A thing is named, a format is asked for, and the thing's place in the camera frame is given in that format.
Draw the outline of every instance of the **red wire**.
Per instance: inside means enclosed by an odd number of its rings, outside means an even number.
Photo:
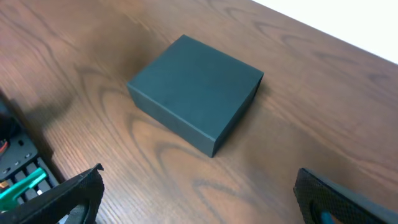
[[[8,146],[8,142],[6,141],[6,143],[4,143],[4,145],[1,146],[0,153],[2,153],[4,150],[6,150],[7,146]]]

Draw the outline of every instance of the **box lid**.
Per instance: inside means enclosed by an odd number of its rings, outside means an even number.
[[[215,141],[262,76],[183,35],[127,85]]]

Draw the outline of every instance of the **cardboard box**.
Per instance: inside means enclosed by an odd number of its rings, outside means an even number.
[[[138,108],[213,157],[252,102],[263,74],[183,35],[127,87]]]

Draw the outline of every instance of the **black device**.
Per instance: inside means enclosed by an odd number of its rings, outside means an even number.
[[[101,164],[59,184],[15,109],[0,96],[0,187],[17,187],[38,169],[47,174],[17,198],[19,206],[0,214],[0,223],[95,223],[104,192]]]
[[[294,194],[305,223],[398,223],[398,214],[302,168]]]

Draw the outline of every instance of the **table surface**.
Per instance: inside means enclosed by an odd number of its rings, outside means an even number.
[[[182,34],[265,73],[213,159],[127,93]],[[0,63],[65,178],[104,166],[98,223],[303,223],[301,167],[398,212],[398,66],[254,2],[2,0]]]

